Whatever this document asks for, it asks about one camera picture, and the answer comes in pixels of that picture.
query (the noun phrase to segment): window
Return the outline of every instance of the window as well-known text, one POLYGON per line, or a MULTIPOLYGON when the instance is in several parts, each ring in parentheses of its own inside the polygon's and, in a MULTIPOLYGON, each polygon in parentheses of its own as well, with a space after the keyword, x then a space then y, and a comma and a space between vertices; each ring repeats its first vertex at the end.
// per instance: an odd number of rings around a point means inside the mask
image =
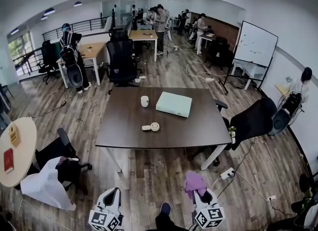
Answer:
MULTIPOLYGON (((23 58, 19 58, 21 55, 27 54, 33 51, 30 32, 24 33, 22 36, 18 37, 17 39, 13 40, 9 43, 9 50, 11 57, 13 59, 14 65, 17 65, 19 62, 22 61, 23 58)), ((19 67, 16 71, 18 76, 24 75, 31 71, 29 64, 24 64, 23 66, 19 67)))

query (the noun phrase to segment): white shoe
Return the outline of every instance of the white shoe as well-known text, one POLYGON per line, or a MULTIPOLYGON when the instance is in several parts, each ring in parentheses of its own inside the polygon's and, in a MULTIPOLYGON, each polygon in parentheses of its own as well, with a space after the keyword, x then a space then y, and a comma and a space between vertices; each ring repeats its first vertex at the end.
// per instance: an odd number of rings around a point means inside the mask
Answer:
POLYGON ((84 90, 88 90, 91 87, 91 83, 88 82, 88 87, 84 88, 84 90))

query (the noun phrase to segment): whiteboard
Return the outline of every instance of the whiteboard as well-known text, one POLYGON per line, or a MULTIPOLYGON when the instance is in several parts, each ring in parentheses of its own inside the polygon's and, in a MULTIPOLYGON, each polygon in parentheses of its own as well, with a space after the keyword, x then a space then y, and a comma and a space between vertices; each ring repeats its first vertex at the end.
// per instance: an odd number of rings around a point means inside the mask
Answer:
POLYGON ((268 67, 277 40, 274 34, 243 21, 234 59, 268 67))

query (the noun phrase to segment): purple cloth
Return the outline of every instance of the purple cloth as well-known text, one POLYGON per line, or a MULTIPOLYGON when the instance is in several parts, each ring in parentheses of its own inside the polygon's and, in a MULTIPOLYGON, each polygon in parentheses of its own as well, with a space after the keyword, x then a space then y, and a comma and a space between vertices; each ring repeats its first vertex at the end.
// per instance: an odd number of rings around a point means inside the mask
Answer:
POLYGON ((193 171, 187 171, 184 181, 184 191, 188 193, 190 199, 193 199, 193 191, 197 190, 200 196, 207 191, 207 185, 202 176, 193 171))

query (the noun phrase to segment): red book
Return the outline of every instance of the red book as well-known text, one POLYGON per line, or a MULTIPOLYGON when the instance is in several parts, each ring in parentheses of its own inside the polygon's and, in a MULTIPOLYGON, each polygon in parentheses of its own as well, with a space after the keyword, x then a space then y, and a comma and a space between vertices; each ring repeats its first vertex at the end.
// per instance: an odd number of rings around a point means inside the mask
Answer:
POLYGON ((14 170, 13 165, 13 149, 6 150, 3 153, 3 162, 4 162, 4 171, 6 173, 10 173, 12 170, 14 170))

